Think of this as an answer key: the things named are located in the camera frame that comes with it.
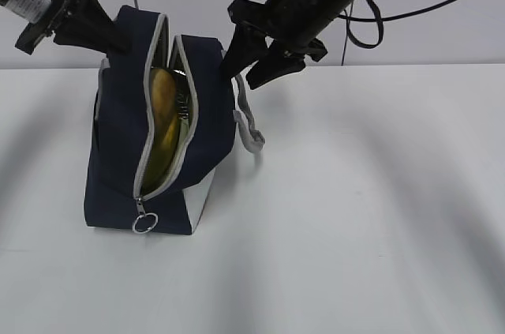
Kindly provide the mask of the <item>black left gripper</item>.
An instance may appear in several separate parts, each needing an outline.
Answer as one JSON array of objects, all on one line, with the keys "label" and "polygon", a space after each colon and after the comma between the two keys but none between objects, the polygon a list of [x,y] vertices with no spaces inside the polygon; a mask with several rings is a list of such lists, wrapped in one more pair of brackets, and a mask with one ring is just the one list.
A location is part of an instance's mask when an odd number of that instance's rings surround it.
[{"label": "black left gripper", "polygon": [[57,45],[102,53],[131,49],[130,38],[98,0],[1,0],[1,6],[28,22],[15,44],[26,54],[51,36]]}]

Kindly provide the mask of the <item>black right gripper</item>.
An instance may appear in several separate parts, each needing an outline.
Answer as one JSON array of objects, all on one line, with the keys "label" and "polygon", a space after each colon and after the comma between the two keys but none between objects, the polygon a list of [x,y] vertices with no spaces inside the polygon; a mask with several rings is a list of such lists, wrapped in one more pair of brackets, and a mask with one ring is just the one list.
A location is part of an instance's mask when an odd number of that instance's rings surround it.
[{"label": "black right gripper", "polygon": [[246,75],[251,89],[291,73],[301,72],[305,57],[314,62],[327,54],[317,36],[353,0],[233,0],[228,14],[235,25],[230,46],[220,65],[224,80]]}]

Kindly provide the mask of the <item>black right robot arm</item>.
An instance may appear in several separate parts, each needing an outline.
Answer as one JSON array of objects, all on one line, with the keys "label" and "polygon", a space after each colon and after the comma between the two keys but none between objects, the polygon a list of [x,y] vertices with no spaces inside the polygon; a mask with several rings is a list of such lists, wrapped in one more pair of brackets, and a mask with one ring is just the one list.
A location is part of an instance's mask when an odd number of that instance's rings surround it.
[{"label": "black right robot arm", "polygon": [[[373,0],[365,0],[383,41],[384,18]],[[228,14],[235,25],[229,49],[221,64],[224,77],[236,77],[244,68],[249,87],[266,83],[305,68],[305,59],[320,61],[327,48],[318,35],[335,19],[353,21],[354,0],[267,0],[264,3],[233,0]]]}]

